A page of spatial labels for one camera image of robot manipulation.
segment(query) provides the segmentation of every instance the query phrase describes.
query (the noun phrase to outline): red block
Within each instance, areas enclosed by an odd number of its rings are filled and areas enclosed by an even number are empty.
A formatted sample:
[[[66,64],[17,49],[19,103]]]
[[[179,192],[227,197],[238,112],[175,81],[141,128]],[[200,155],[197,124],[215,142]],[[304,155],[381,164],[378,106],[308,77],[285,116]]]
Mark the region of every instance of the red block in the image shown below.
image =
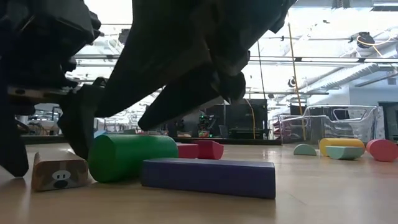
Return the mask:
[[[196,159],[199,156],[199,146],[197,144],[177,143],[178,158]]]
[[[221,159],[224,153],[224,146],[215,141],[197,140],[193,143],[199,146],[198,159]]]
[[[381,162],[392,162],[398,157],[398,146],[390,140],[375,139],[369,141],[366,150],[375,160]]]

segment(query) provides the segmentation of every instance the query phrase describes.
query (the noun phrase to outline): mint green semicircle block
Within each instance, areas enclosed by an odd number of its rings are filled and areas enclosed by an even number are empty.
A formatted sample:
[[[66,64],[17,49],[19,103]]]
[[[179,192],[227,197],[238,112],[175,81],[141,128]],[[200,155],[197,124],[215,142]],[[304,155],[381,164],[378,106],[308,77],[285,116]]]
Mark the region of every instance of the mint green semicircle block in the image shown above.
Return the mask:
[[[294,148],[293,155],[301,155],[301,156],[316,156],[317,152],[315,149],[308,144],[299,144]]]
[[[332,159],[344,160],[354,160],[365,153],[364,148],[352,146],[327,146],[326,151]]]

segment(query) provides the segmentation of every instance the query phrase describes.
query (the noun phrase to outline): yellow cylinder block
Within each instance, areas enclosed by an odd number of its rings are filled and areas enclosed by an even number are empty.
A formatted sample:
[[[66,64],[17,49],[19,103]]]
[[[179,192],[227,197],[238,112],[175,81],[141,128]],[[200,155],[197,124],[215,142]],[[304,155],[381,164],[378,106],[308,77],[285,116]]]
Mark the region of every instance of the yellow cylinder block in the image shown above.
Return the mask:
[[[365,144],[359,139],[322,139],[319,142],[319,150],[324,156],[328,156],[326,152],[327,146],[354,146],[365,148]]]

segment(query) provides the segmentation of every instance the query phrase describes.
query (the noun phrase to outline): cartoon dog face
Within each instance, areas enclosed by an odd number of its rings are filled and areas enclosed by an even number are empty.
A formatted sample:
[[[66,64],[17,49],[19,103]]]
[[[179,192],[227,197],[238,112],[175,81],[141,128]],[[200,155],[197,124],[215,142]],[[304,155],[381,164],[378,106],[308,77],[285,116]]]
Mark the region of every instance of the cartoon dog face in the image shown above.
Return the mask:
[[[56,190],[86,184],[88,168],[84,160],[43,161],[33,169],[32,188]]]

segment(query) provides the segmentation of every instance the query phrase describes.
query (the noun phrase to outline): blue foam block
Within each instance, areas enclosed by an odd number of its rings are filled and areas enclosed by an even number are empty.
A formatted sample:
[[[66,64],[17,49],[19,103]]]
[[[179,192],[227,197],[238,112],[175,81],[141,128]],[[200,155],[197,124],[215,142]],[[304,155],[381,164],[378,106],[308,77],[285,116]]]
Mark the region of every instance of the blue foam block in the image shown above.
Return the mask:
[[[150,159],[143,162],[141,184],[145,187],[274,199],[275,167],[271,162]]]
[[[98,130],[94,133],[94,138],[97,138],[100,135],[106,134],[107,131],[106,130]]]

